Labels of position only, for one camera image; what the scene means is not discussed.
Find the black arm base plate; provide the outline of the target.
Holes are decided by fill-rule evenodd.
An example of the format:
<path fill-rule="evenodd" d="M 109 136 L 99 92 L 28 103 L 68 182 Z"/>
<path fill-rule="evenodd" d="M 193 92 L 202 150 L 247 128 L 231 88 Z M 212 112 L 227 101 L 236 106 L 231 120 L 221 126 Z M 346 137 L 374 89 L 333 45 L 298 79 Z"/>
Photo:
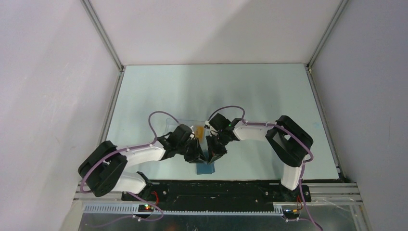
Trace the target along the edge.
<path fill-rule="evenodd" d="M 254 196 L 273 202 L 311 201 L 309 187 L 285 188 L 279 180 L 153 180 L 140 193 L 144 200 L 165 202 L 171 196 Z"/>

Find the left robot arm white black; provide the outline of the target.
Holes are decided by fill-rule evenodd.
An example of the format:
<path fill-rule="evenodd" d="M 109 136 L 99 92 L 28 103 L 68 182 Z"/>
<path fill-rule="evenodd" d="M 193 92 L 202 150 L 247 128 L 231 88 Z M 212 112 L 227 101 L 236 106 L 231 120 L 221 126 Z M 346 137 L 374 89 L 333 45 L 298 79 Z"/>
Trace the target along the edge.
<path fill-rule="evenodd" d="M 156 137 L 152 143 L 118 148 L 104 141 L 79 166 L 80 192 L 102 197 L 110 192 L 130 192 L 140 200 L 151 197 L 150 180 L 144 173 L 128 173 L 136 165 L 159 162 L 175 155 L 183 156 L 187 163 L 206 161 L 200 141 L 193 129 L 185 124 Z"/>

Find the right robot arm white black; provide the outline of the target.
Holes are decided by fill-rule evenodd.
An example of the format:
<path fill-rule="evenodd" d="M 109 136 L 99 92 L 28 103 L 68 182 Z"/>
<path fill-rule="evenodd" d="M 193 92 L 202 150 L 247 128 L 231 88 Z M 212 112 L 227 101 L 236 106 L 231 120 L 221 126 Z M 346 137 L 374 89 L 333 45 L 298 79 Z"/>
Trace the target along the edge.
<path fill-rule="evenodd" d="M 249 122 L 242 118 L 232 121 L 220 113 L 205 122 L 209 135 L 208 162 L 212 163 L 227 153 L 226 146 L 233 141 L 268 142 L 283 162 L 283 176 L 280 180 L 280 196 L 292 201 L 299 195 L 298 185 L 304 173 L 304 166 L 313 160 L 310 148 L 311 136 L 290 117 L 282 115 L 276 122 Z"/>

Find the clear acrylic card box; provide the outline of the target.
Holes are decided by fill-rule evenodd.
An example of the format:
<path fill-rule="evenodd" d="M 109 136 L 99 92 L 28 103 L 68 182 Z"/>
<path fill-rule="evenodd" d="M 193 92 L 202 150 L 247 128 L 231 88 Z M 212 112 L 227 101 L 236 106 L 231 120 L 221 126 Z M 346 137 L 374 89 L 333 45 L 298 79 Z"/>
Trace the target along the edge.
<path fill-rule="evenodd" d="M 165 130 L 163 132 L 163 134 L 166 134 L 168 132 L 173 132 L 177 126 L 179 125 L 184 125 L 190 128 L 190 130 L 193 131 L 193 133 L 195 134 L 195 130 L 197 126 L 205 126 L 204 121 L 201 120 L 183 120 L 183 119 L 178 119 L 178 122 L 176 122 L 174 119 L 168 118 L 166 120 L 166 127 Z M 209 130 L 207 128 L 205 128 L 205 132 L 204 132 L 204 137 L 209 135 Z"/>

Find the blue leather card holder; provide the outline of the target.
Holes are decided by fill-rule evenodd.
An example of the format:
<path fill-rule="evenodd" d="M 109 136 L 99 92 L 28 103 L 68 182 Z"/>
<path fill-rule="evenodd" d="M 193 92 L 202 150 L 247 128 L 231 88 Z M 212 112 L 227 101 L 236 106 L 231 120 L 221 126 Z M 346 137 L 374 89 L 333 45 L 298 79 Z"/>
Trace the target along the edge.
<path fill-rule="evenodd" d="M 211 175 L 215 173 L 214 163 L 197 163 L 196 164 L 196 174 L 197 175 Z"/>

